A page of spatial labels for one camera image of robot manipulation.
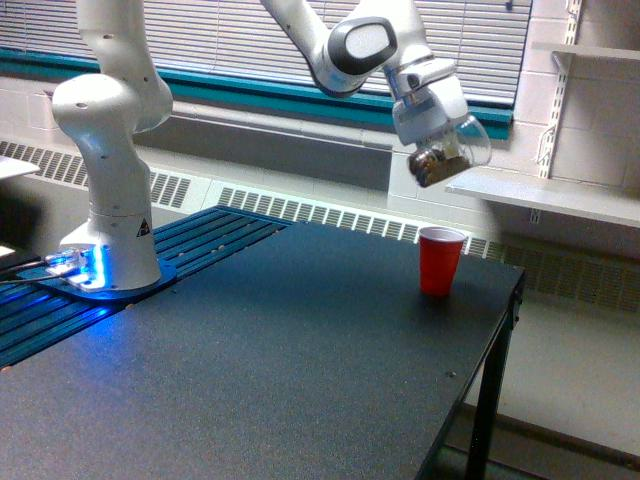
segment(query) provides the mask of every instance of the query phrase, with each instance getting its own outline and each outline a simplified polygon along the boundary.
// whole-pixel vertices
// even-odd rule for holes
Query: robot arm
[[[54,117],[78,145],[89,177],[89,219],[61,242],[63,250],[87,252],[86,264],[67,281],[88,292],[135,290],[158,281],[160,269],[149,168],[132,135],[164,122],[173,99],[149,55],[142,0],[78,0],[77,12],[101,73],[64,82],[53,96]]]
[[[417,146],[409,167],[421,186],[488,163],[490,142],[469,117],[455,64],[434,57],[413,0],[362,0],[331,31],[306,0],[261,2],[328,95],[349,96],[383,69],[395,100],[398,137],[403,145]]]

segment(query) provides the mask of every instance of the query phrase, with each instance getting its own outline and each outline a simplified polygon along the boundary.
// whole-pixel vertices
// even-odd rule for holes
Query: cable
[[[22,265],[16,265],[15,267],[7,268],[5,270],[0,271],[0,277],[5,277],[11,273],[21,272],[22,270],[26,270],[27,268],[42,267],[46,264],[47,262],[45,262],[44,260],[23,263]]]
[[[0,285],[10,285],[10,284],[24,284],[24,283],[35,283],[35,282],[44,282],[45,280],[55,280],[56,278],[62,278],[69,276],[69,273],[63,273],[60,275],[49,275],[47,277],[36,277],[36,278],[27,278],[25,280],[3,280],[0,282]]]

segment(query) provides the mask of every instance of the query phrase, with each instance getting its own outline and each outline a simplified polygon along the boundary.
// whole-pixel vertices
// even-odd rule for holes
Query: red plastic cup
[[[446,297],[467,236],[451,228],[420,229],[420,289],[433,297]]]

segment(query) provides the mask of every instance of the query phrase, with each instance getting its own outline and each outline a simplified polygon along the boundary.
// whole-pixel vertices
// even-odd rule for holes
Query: white shelf
[[[640,51],[619,48],[587,47],[583,45],[564,45],[561,43],[533,42],[534,50],[547,50],[553,53],[577,55],[580,57],[635,60],[640,62]]]
[[[38,170],[40,169],[32,163],[0,155],[0,180],[35,173]]]
[[[478,167],[455,177],[447,191],[640,228],[640,194],[623,190]]]

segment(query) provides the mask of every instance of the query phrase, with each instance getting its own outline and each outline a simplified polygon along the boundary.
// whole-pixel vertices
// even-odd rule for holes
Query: window
[[[417,0],[431,47],[458,63],[469,100],[511,106],[532,0]],[[358,0],[310,0],[332,26]],[[159,67],[311,84],[307,66],[259,0],[146,0]],[[74,0],[0,0],[0,47],[91,58]],[[378,73],[364,91],[387,91]]]

